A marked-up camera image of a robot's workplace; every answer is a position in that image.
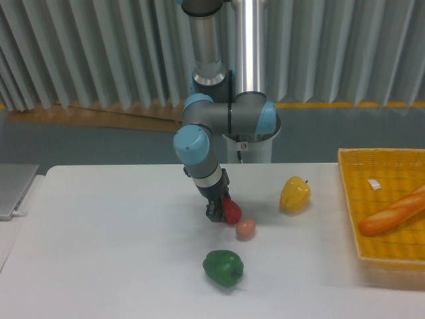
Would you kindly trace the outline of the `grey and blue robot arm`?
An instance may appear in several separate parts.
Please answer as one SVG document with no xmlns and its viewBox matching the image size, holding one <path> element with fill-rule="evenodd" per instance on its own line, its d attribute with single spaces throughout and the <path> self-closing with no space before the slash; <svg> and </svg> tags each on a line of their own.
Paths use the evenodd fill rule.
<svg viewBox="0 0 425 319">
<path fill-rule="evenodd" d="M 230 180 L 213 150 L 216 135 L 237 144 L 269 140 L 280 129 L 276 105 L 266 96 L 267 1 L 232 1 L 235 12 L 236 64 L 222 63 L 218 19 L 223 1 L 182 1 L 189 18 L 195 89 L 183 108 L 181 128 L 173 138 L 177 157 L 199 193 L 207 199 L 206 216 L 227 222 Z"/>
</svg>

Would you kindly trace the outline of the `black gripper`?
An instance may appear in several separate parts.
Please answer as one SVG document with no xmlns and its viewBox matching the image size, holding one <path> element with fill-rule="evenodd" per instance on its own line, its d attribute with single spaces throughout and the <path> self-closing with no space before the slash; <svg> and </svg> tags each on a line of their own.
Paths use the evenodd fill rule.
<svg viewBox="0 0 425 319">
<path fill-rule="evenodd" d="M 208 177 L 195 178 L 200 194 L 209 201 L 205 215 L 213 223 L 226 221 L 223 197 L 230 199 L 229 184 L 230 179 L 224 168 L 216 168 Z"/>
</svg>

